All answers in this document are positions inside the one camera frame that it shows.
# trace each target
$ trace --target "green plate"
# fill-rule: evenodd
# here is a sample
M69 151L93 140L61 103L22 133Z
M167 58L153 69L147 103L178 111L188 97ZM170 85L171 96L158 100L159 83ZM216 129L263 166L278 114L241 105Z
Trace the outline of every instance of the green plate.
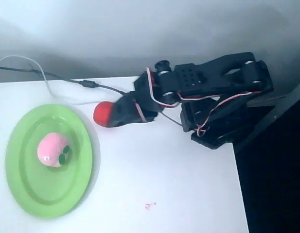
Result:
M61 167L43 165L37 146L48 133L68 137L68 158ZM87 130L69 108L46 104L29 111L16 125L6 152L6 176L17 203L36 217L53 218L71 210L89 183L92 149Z

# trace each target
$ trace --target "cable connector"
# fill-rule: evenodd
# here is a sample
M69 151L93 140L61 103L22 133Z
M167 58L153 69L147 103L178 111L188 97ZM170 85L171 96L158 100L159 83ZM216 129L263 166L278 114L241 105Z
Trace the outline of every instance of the cable connector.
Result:
M91 80L82 80L79 82L83 87L88 87L88 88L97 88L99 87L99 84L97 84L95 81Z

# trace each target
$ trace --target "pink toy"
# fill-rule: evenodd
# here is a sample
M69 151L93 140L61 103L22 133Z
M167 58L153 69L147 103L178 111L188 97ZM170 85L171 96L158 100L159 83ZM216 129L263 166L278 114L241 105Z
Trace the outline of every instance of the pink toy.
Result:
M47 134L38 144L37 157L46 166L60 167L70 150L67 137L60 133Z

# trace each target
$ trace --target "robotic arm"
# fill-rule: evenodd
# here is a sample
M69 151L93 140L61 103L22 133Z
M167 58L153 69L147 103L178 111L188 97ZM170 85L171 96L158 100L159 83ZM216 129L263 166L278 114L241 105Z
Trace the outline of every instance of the robotic arm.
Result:
M266 64L251 52L177 65L173 71L168 61L160 61L155 69L147 68L134 81L135 91L97 105L95 122L104 127L151 122L164 108L181 104L183 131L193 131L193 141L216 149L252 129L247 102L273 91Z

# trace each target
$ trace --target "white wall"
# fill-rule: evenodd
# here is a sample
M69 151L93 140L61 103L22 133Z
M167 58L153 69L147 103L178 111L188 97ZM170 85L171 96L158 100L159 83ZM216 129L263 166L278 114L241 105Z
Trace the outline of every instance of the white wall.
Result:
M300 0L0 0L0 56L29 55L71 77L138 75L161 59L198 64L241 51L267 62L279 91L298 83Z

